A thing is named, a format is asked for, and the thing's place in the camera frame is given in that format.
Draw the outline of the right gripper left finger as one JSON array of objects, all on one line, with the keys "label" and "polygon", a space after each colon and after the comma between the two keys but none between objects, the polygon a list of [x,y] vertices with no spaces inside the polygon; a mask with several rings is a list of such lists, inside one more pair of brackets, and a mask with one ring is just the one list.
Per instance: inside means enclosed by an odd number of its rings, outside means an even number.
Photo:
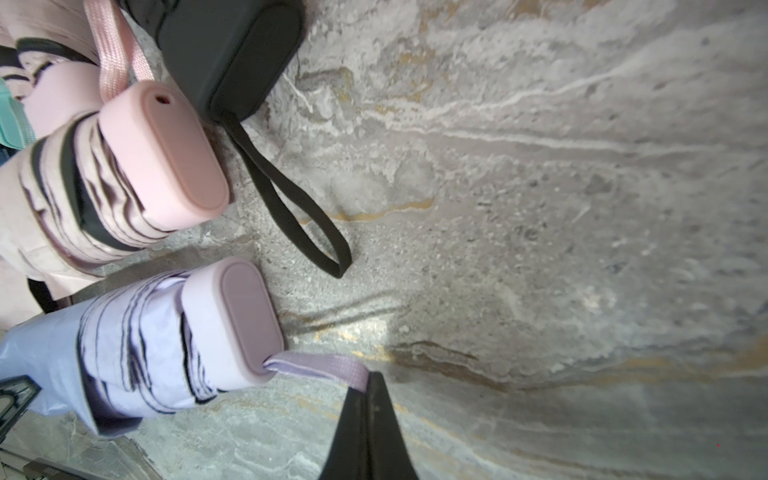
[{"label": "right gripper left finger", "polygon": [[319,480],[368,478],[367,430],[367,396],[349,388]]}]

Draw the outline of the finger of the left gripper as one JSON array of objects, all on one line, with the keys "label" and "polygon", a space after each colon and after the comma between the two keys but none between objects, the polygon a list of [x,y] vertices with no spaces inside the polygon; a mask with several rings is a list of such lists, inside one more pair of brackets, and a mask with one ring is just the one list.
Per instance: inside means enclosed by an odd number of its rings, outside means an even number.
[{"label": "finger of the left gripper", "polygon": [[1,443],[40,391],[41,388],[29,376],[18,376],[1,382]]}]

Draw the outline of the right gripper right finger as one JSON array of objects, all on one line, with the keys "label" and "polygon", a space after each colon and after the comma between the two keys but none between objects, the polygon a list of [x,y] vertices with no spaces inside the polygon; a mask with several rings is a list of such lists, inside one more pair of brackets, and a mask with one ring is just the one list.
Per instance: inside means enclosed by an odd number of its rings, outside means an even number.
[{"label": "right gripper right finger", "polygon": [[370,374],[366,401],[366,479],[418,480],[382,373]]}]

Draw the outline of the lavender umbrella sleeve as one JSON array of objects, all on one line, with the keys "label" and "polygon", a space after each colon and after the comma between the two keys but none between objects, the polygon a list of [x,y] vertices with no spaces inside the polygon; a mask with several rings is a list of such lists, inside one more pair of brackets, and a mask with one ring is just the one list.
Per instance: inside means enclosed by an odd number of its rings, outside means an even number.
[{"label": "lavender umbrella sleeve", "polygon": [[41,391],[31,410],[45,416],[75,413],[97,436],[116,438],[138,429],[140,418],[112,414],[95,393],[79,357],[81,317],[89,301],[11,328],[1,341],[1,378],[31,378]]}]

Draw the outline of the lavender umbrella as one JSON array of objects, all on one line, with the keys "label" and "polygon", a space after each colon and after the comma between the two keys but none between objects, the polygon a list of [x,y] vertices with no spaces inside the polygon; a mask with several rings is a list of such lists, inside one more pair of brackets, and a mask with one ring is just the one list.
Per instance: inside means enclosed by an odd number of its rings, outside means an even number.
[{"label": "lavender umbrella", "polygon": [[98,297],[81,318],[78,346],[88,404],[103,423],[174,414],[277,374],[357,392],[370,376],[350,357],[287,349],[262,274],[239,257]]}]

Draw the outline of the mint green umbrella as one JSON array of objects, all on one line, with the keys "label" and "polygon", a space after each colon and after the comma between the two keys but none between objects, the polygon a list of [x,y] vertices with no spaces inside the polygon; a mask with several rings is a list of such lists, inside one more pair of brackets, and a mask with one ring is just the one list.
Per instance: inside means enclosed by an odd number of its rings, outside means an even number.
[{"label": "mint green umbrella", "polygon": [[0,104],[1,144],[13,150],[23,150],[36,141],[36,135],[25,114],[23,104],[1,81]]}]

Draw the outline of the large pink umbrella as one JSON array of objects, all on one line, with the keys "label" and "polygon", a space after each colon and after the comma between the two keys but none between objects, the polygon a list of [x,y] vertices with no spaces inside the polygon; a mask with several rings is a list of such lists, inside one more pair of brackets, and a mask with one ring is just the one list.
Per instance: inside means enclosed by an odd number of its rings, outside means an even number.
[{"label": "large pink umbrella", "polygon": [[56,310],[98,269],[218,217],[229,185],[189,102],[157,81],[113,1],[82,1],[103,105],[1,165],[1,326]]}]

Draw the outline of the small pink umbrella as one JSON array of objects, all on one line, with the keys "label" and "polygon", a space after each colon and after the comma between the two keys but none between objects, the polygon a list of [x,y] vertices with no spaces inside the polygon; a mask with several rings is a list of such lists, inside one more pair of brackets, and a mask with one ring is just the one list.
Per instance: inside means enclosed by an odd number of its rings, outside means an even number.
[{"label": "small pink umbrella", "polygon": [[1,80],[36,136],[98,111],[99,73],[82,1],[1,3]]}]

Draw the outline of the black umbrella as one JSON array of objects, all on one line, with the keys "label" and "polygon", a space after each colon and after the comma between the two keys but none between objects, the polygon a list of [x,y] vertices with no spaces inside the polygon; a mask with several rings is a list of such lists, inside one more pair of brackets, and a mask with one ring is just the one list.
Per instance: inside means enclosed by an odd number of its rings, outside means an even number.
[{"label": "black umbrella", "polygon": [[347,240],[320,206],[256,149],[242,126],[303,40],[303,3],[121,1],[118,6],[155,40],[197,113],[226,131],[283,234],[322,271],[342,277],[352,264]]}]

